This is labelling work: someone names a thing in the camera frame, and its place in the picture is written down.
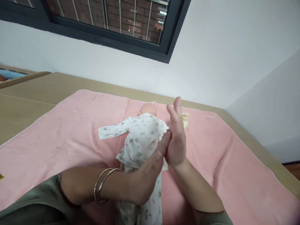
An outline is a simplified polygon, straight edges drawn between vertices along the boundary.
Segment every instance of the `blue fabric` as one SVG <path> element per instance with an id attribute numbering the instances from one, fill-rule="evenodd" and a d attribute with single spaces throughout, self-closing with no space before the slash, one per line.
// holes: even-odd
<path id="1" fill-rule="evenodd" d="M 14 79 L 14 78 L 26 76 L 26 74 L 23 73 L 13 72 L 9 70 L 2 70 L 2 69 L 0 69 L 0 74 L 4 76 L 6 79 Z"/>

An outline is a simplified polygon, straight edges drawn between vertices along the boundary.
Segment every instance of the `olive green sleeve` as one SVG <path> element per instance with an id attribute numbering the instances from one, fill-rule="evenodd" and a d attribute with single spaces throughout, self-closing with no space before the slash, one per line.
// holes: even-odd
<path id="1" fill-rule="evenodd" d="M 0 212 L 0 224 L 69 224 L 77 207 L 68 202 L 57 174 Z"/>
<path id="2" fill-rule="evenodd" d="M 233 225 L 231 219 L 226 213 L 205 213 L 199 225 Z"/>

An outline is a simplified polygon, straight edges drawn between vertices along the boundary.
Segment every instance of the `window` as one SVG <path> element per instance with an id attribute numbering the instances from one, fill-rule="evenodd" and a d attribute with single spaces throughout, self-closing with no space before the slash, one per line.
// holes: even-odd
<path id="1" fill-rule="evenodd" d="M 0 19 L 169 63 L 191 0 L 0 0 Z"/>

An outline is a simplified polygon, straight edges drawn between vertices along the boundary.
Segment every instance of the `window frame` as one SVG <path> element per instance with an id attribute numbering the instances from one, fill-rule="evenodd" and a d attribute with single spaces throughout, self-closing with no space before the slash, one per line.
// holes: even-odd
<path id="1" fill-rule="evenodd" d="M 49 31 L 169 63 L 191 0 L 171 0 L 160 45 L 53 15 L 46 0 L 31 0 L 35 8 L 0 0 L 0 20 Z"/>

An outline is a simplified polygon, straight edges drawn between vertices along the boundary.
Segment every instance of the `wooden table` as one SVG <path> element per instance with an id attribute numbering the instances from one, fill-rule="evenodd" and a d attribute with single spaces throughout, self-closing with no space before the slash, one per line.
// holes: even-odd
<path id="1" fill-rule="evenodd" d="M 108 93 L 130 99 L 173 104 L 174 98 L 93 81 L 62 73 L 52 73 L 0 90 L 0 144 L 17 135 L 56 104 L 80 89 Z M 182 101 L 183 107 L 217 113 L 255 156 L 270 168 L 280 183 L 300 200 L 300 181 L 258 143 L 224 109 Z"/>

